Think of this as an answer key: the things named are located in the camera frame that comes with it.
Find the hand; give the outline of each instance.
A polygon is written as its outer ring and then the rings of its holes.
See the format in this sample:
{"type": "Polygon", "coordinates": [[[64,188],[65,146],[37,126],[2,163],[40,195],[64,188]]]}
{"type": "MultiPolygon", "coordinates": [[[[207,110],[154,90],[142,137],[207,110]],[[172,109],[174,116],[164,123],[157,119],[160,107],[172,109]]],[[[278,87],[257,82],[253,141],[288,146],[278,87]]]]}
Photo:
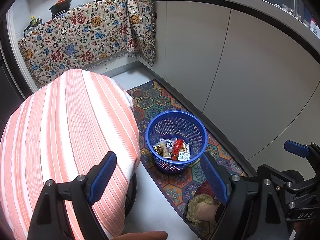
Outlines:
{"type": "Polygon", "coordinates": [[[129,233],[114,238],[114,240],[166,240],[167,232],[164,231],[149,231],[144,233],[129,233]]]}

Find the metal screw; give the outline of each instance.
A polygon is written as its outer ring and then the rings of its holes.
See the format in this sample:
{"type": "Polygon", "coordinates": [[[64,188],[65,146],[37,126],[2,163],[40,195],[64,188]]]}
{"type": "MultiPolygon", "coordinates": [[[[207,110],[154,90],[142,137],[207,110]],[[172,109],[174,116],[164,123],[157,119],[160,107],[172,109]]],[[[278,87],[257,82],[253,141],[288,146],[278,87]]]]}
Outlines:
{"type": "Polygon", "coordinates": [[[83,174],[81,174],[81,175],[79,175],[78,177],[77,177],[77,180],[78,181],[83,181],[85,179],[85,176],[83,175],[83,174]]]}
{"type": "Polygon", "coordinates": [[[291,202],[289,203],[289,207],[290,207],[291,209],[294,208],[295,206],[296,206],[295,202],[291,201],[291,202]]]}
{"type": "Polygon", "coordinates": [[[264,184],[266,184],[267,186],[271,185],[271,180],[270,180],[270,179],[264,179],[263,182],[264,182],[264,184]]]}
{"type": "Polygon", "coordinates": [[[240,180],[240,176],[239,176],[239,175],[232,175],[232,176],[231,176],[231,179],[232,179],[233,181],[239,181],[239,180],[240,180]]]}
{"type": "Polygon", "coordinates": [[[47,186],[51,186],[51,185],[53,184],[53,179],[48,179],[48,180],[45,182],[45,184],[46,184],[47,186]]]}

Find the red snack wrapper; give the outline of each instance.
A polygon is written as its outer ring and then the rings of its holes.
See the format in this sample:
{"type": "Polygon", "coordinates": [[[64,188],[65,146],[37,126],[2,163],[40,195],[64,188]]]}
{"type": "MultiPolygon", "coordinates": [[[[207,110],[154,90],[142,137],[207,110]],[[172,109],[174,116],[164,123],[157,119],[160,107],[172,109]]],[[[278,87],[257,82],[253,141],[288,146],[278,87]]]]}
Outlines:
{"type": "Polygon", "coordinates": [[[178,140],[176,140],[176,142],[174,143],[174,146],[173,146],[172,152],[171,152],[171,156],[172,156],[172,160],[173,160],[173,161],[175,161],[176,158],[178,157],[179,151],[180,151],[182,145],[183,145],[183,140],[182,140],[182,139],[178,139],[178,140]]]}

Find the hexagon tile pattern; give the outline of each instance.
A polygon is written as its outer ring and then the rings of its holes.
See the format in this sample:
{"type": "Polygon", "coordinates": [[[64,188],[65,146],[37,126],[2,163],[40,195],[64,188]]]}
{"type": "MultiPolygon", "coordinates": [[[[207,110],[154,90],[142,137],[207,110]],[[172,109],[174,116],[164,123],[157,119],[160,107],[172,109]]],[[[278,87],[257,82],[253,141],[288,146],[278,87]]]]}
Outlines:
{"type": "MultiPolygon", "coordinates": [[[[206,180],[201,169],[200,160],[197,159],[194,163],[189,164],[181,173],[165,173],[156,165],[152,153],[148,150],[145,136],[148,124],[158,114],[172,110],[185,112],[188,112],[188,110],[156,80],[133,88],[128,93],[134,99],[134,118],[139,130],[141,162],[169,203],[182,216],[188,206],[188,202],[195,196],[201,183],[206,180]]],[[[220,142],[209,131],[207,131],[207,134],[208,144],[206,151],[210,152],[216,162],[225,166],[231,174],[246,176],[242,168],[220,142]]],[[[214,226],[214,223],[209,222],[190,225],[201,240],[209,238],[214,226]]]]}

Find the countertop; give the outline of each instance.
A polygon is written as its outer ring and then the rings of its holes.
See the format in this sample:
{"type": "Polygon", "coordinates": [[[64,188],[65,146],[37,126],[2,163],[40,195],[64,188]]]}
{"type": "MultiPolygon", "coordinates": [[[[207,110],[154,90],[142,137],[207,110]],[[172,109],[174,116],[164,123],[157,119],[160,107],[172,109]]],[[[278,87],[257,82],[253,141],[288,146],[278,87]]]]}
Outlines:
{"type": "Polygon", "coordinates": [[[320,39],[312,33],[301,21],[276,7],[275,5],[264,0],[224,0],[260,11],[279,22],[283,23],[301,37],[303,37],[319,54],[320,54],[320,39]]]}

